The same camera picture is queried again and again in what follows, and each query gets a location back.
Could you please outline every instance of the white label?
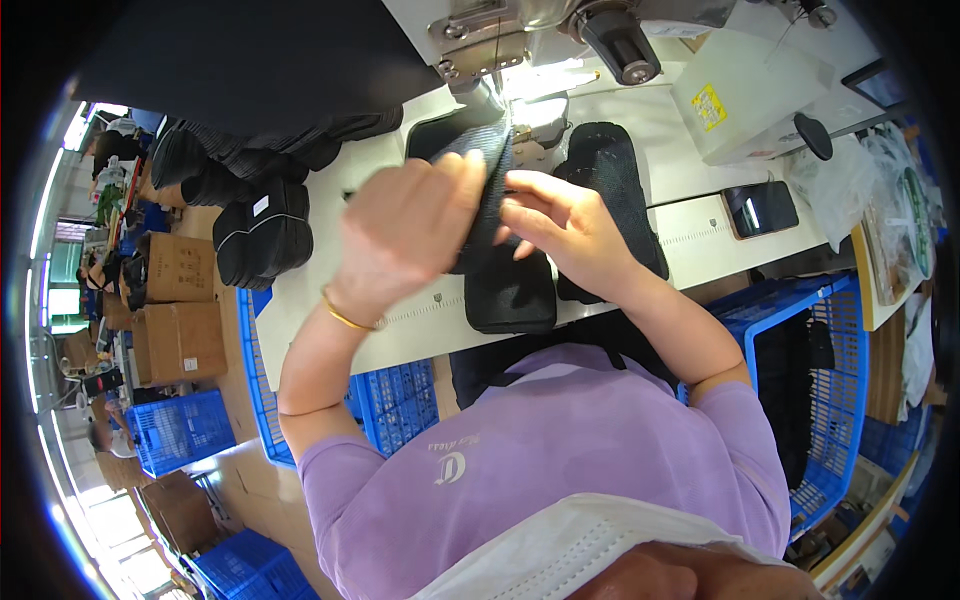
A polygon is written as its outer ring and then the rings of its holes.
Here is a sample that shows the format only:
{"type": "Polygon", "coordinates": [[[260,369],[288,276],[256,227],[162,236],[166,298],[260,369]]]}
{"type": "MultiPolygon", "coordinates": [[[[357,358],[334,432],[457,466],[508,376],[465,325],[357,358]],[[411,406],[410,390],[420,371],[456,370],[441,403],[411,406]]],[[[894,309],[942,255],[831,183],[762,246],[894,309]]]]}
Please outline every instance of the white label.
{"type": "Polygon", "coordinates": [[[253,205],[253,216],[260,214],[270,205],[270,196],[264,196],[253,205]]]}

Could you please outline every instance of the phone screen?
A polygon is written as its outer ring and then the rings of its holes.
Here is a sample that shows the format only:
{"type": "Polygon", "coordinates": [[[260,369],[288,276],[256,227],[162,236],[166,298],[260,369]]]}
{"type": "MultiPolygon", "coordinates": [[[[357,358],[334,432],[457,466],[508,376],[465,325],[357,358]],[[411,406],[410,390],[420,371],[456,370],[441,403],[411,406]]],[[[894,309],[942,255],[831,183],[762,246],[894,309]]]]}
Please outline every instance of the phone screen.
{"type": "Polygon", "coordinates": [[[737,237],[747,238],[800,224],[790,190],[783,181],[770,181],[723,191],[737,237]]]}

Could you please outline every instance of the label sticker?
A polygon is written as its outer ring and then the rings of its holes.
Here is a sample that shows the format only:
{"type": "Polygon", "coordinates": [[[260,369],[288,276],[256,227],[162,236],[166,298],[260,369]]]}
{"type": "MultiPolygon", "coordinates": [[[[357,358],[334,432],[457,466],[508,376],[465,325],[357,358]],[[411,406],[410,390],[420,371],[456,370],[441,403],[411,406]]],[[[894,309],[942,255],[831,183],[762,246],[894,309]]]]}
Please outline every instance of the label sticker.
{"type": "Polygon", "coordinates": [[[710,84],[704,85],[704,88],[693,97],[690,104],[693,105],[693,111],[700,117],[700,124],[704,126],[705,132],[710,131],[727,118],[723,103],[717,98],[717,94],[710,84]]]}
{"type": "Polygon", "coordinates": [[[267,206],[270,205],[270,196],[264,196],[260,200],[256,201],[256,204],[253,205],[253,216],[260,214],[267,209],[267,206]]]}

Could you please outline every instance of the factory floor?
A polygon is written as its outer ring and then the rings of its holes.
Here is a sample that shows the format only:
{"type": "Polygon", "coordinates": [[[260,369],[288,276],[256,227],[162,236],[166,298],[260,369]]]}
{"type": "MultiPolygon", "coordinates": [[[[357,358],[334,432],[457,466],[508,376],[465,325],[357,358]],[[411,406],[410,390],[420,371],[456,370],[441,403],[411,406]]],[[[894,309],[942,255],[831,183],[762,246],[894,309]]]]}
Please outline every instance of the factory floor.
{"type": "MultiPolygon", "coordinates": [[[[181,220],[173,225],[172,232],[212,239],[213,222],[220,211],[221,208],[215,206],[188,206],[183,210],[181,220]]],[[[737,274],[685,293],[700,303],[706,303],[746,285],[749,285],[746,274],[737,274]]],[[[227,407],[237,446],[203,461],[203,470],[211,473],[210,479],[215,482],[217,493],[230,516],[227,527],[236,531],[251,528],[289,548],[320,597],[336,600],[341,595],[318,564],[297,473],[290,468],[272,465],[264,455],[247,388],[233,293],[233,288],[224,286],[217,276],[216,294],[220,302],[228,372],[218,377],[215,383],[227,407]]],[[[443,420],[460,412],[460,409],[453,393],[447,356],[435,357],[433,366],[437,407],[443,420]]]]}

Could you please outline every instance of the left hand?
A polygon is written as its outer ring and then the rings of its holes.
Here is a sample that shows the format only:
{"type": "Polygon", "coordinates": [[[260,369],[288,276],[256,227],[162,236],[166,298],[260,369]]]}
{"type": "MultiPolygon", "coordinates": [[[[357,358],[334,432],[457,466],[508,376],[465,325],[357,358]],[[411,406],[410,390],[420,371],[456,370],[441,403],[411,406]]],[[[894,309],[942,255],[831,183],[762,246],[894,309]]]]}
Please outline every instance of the left hand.
{"type": "Polygon", "coordinates": [[[456,261],[486,183],[483,153],[408,160],[375,173],[340,222],[343,263],[326,288],[338,311],[373,326],[456,261]]]}

